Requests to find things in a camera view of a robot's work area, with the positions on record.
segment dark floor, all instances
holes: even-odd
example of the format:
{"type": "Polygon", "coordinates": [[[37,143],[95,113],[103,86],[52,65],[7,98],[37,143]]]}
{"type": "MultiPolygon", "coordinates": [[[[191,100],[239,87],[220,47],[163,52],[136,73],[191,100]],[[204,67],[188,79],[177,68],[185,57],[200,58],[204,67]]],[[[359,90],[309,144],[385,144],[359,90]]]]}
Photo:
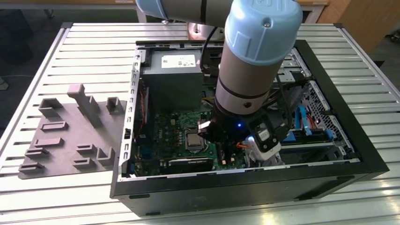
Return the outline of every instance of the dark floor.
{"type": "MultiPolygon", "coordinates": [[[[29,86],[51,43],[57,35],[63,22],[76,23],[135,23],[137,22],[133,10],[55,10],[55,18],[47,19],[41,10],[24,10],[24,15],[33,30],[33,37],[28,40],[33,52],[33,58],[17,66],[0,60],[0,76],[9,84],[7,91],[0,91],[0,136],[19,106],[25,90],[29,86]]],[[[388,39],[383,40],[376,51],[371,54],[373,60],[384,60],[381,70],[400,88],[400,43],[395,44],[388,39]]]]}

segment black cable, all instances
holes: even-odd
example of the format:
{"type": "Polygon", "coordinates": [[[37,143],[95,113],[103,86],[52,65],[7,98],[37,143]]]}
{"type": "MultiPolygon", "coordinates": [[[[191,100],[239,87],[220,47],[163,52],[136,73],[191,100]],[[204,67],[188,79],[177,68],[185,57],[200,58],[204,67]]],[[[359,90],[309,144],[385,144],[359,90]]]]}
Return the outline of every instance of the black cable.
{"type": "Polygon", "coordinates": [[[203,45],[203,48],[201,48],[201,57],[200,57],[200,69],[201,69],[201,72],[205,73],[205,74],[209,74],[209,71],[204,68],[204,52],[205,52],[205,49],[207,49],[207,45],[208,45],[208,42],[211,41],[211,37],[215,33],[215,31],[217,30],[219,27],[215,27],[205,39],[205,42],[204,42],[204,45],[203,45]]]}
{"type": "Polygon", "coordinates": [[[281,97],[283,97],[283,101],[284,101],[284,104],[285,104],[285,110],[287,110],[287,119],[288,119],[288,130],[292,129],[292,112],[291,112],[291,105],[289,105],[289,102],[287,100],[287,95],[284,93],[284,89],[283,89],[283,85],[281,85],[281,82],[280,82],[280,76],[276,76],[276,80],[277,80],[277,84],[280,86],[280,92],[281,92],[281,97]]]}

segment aluminum extrusion table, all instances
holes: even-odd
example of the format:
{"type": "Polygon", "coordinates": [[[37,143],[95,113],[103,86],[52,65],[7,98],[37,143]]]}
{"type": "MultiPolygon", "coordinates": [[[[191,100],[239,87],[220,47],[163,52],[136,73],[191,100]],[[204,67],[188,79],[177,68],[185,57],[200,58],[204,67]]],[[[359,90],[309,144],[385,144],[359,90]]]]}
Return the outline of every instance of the aluminum extrusion table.
{"type": "Polygon", "coordinates": [[[96,101],[128,100],[135,41],[187,39],[175,23],[76,23],[63,28],[0,139],[0,223],[88,224],[400,224],[400,94],[344,29],[305,24],[328,75],[385,160],[389,172],[317,200],[139,218],[109,199],[112,171],[20,180],[19,165],[40,121],[39,103],[63,103],[69,83],[84,83],[96,101]]]}

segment wooden cabinet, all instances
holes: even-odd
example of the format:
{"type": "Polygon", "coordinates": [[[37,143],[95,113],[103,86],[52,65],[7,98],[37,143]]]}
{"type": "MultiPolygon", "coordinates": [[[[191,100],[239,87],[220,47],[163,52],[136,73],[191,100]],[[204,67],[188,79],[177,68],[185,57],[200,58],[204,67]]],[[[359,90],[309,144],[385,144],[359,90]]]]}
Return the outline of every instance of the wooden cabinet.
{"type": "Polygon", "coordinates": [[[400,0],[331,0],[319,23],[341,23],[367,53],[400,21],[400,0]]]}

